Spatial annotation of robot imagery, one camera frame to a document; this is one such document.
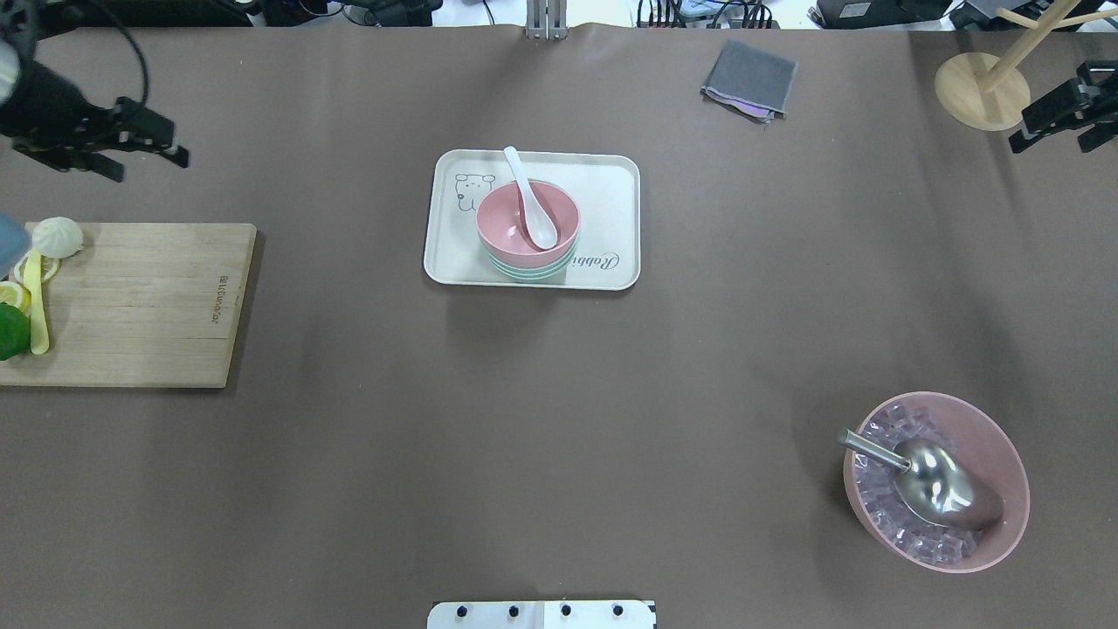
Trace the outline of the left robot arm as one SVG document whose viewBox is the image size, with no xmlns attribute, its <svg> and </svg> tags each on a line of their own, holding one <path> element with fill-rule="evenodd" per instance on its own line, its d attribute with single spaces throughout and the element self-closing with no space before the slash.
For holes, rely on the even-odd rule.
<svg viewBox="0 0 1118 629">
<path fill-rule="evenodd" d="M 1 128 L 18 154 L 63 174 L 94 172 L 122 183 L 125 168 L 107 156 L 111 150 L 190 164 L 172 120 L 127 96 L 97 107 L 69 79 L 9 42 L 3 42 Z"/>
</svg>

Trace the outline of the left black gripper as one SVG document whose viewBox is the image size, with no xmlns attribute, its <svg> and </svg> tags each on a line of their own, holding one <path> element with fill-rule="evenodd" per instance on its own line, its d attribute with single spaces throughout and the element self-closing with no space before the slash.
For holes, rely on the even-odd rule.
<svg viewBox="0 0 1118 629">
<path fill-rule="evenodd" d="M 1 108 L 3 135 L 19 154 L 56 171 L 91 171 L 123 183 L 125 169 L 108 150 L 144 152 L 179 168 L 190 151 L 176 144 L 176 123 L 145 105 L 119 97 L 112 107 L 89 103 L 72 82 L 39 61 L 15 72 Z"/>
</svg>

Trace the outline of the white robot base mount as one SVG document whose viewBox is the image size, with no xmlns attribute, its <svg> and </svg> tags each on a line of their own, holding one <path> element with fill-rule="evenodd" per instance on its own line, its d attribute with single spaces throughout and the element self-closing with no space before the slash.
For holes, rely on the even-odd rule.
<svg viewBox="0 0 1118 629">
<path fill-rule="evenodd" d="M 432 606 L 427 628 L 659 628 L 653 601 L 638 598 L 447 601 Z"/>
</svg>

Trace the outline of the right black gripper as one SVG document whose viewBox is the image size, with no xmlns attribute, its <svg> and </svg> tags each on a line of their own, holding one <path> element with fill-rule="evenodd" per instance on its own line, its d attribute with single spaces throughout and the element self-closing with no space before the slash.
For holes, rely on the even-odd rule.
<svg viewBox="0 0 1118 629">
<path fill-rule="evenodd" d="M 1117 136 L 1117 74 L 1115 61 L 1087 60 L 1073 79 L 1062 83 L 1022 111 L 1023 130 L 1010 136 L 1013 154 L 1065 130 L 1086 128 L 1078 136 L 1082 154 Z"/>
</svg>

